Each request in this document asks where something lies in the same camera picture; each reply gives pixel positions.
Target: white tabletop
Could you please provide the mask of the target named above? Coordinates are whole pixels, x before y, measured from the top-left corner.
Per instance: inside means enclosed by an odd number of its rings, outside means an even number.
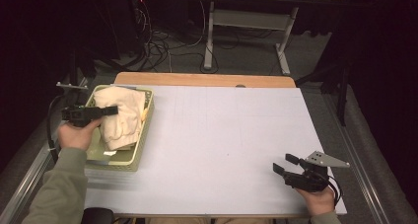
[[[323,151],[299,89],[143,86],[155,110],[136,173],[86,170],[86,207],[119,214],[301,216],[272,171]],[[336,207],[345,214],[342,200]]]

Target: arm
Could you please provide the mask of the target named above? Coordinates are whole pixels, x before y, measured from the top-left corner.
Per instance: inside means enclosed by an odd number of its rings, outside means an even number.
[[[313,224],[339,224],[335,213],[334,192],[327,187],[321,192],[307,192],[298,188],[295,190],[304,198]]]
[[[36,194],[24,224],[81,222],[87,188],[84,175],[86,150],[93,130],[101,122],[94,120],[84,128],[65,123],[58,128],[62,147],[59,159],[55,167],[44,174],[43,186]]]

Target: plastic basket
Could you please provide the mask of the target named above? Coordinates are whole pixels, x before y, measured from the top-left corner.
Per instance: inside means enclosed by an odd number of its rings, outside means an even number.
[[[94,92],[111,87],[110,85],[98,85],[90,96],[86,103],[86,107],[94,107]],[[151,118],[154,112],[154,100],[153,92],[146,89],[132,89],[140,92],[145,92],[145,108],[148,108],[147,117],[142,121],[141,130],[139,131],[139,139],[134,146],[131,146],[130,150],[119,150],[113,156],[104,155],[105,145],[101,140],[101,134],[98,128],[93,132],[92,143],[87,150],[87,163],[88,169],[100,169],[100,170],[113,170],[124,172],[136,172],[139,166],[139,160],[144,149],[145,140],[147,137],[148,129],[150,127]]]

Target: white towel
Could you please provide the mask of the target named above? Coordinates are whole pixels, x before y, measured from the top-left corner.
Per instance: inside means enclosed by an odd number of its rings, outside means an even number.
[[[145,93],[120,87],[94,92],[96,107],[117,106],[118,114],[105,116],[100,132],[108,150],[126,149],[139,139]]]

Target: desk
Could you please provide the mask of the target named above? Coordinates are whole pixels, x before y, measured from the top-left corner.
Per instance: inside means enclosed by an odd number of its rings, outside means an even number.
[[[285,47],[289,39],[291,30],[295,23],[298,7],[294,7],[289,15],[252,13],[244,11],[231,11],[215,9],[214,2],[210,3],[208,40],[206,43],[204,68],[212,68],[213,57],[213,26],[234,26],[241,28],[256,28],[284,31],[284,36],[280,43],[276,44],[276,52],[279,59],[283,75],[290,75],[290,69],[285,55]]]
[[[138,172],[86,170],[86,207],[136,217],[308,215],[272,171],[275,162],[301,172],[285,153],[322,151],[291,79],[124,72],[114,82],[152,88],[154,115]]]

